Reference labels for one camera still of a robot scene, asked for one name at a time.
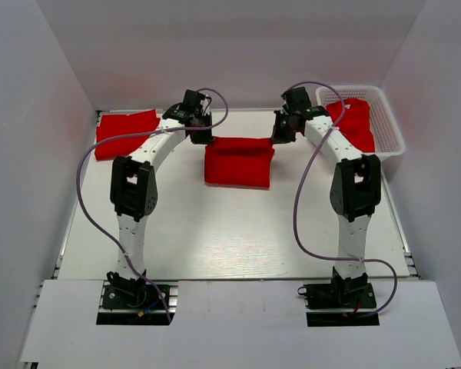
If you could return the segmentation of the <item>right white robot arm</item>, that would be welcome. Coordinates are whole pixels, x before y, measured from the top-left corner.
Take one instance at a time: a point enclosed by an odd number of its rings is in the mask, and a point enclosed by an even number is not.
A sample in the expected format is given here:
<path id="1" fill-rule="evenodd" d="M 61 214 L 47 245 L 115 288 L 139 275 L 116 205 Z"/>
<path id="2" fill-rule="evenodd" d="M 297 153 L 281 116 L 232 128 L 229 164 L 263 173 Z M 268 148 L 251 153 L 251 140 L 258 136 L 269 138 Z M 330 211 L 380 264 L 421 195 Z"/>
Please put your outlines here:
<path id="1" fill-rule="evenodd" d="M 368 276 L 363 259 L 367 228 L 381 199 L 380 160 L 365 155 L 338 128 L 340 120 L 331 118 L 322 106 L 314 106 L 307 90 L 295 85 L 283 94 L 284 105 L 275 112 L 271 141 L 294 142 L 301 133 L 316 145 L 334 167 L 329 199 L 339 224 L 338 252 L 328 284 L 306 289 L 312 309 L 352 308 L 360 305 L 367 293 Z"/>

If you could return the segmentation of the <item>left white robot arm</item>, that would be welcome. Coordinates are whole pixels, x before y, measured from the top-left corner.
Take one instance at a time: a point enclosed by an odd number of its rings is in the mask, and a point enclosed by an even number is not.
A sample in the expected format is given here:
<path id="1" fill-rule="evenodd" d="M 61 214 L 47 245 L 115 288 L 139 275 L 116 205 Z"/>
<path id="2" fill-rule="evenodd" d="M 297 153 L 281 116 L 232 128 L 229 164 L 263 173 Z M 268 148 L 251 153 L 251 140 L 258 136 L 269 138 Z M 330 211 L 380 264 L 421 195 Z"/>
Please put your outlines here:
<path id="1" fill-rule="evenodd" d="M 110 200 L 118 219 L 118 252 L 115 273 L 128 280 L 121 287 L 121 298 L 129 306 L 143 304 L 147 288 L 139 283 L 146 275 L 144 233 L 148 216 L 158 202 L 156 173 L 167 156 L 186 138 L 195 145 L 214 140 L 211 97 L 202 90 L 187 90 L 183 101 L 170 107 L 159 121 L 159 133 L 150 135 L 126 157 L 113 160 Z"/>

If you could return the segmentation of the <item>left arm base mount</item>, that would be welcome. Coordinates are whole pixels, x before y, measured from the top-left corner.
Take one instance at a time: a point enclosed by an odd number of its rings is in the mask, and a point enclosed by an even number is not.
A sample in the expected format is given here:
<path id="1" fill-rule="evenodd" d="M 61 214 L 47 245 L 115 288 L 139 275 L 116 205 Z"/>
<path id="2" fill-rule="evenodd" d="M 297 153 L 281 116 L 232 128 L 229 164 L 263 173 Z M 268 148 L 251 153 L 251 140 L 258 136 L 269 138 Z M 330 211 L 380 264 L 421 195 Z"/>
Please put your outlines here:
<path id="1" fill-rule="evenodd" d="M 107 273 L 96 318 L 97 325 L 168 326 L 177 308 L 178 286 L 155 286 L 142 279 Z"/>

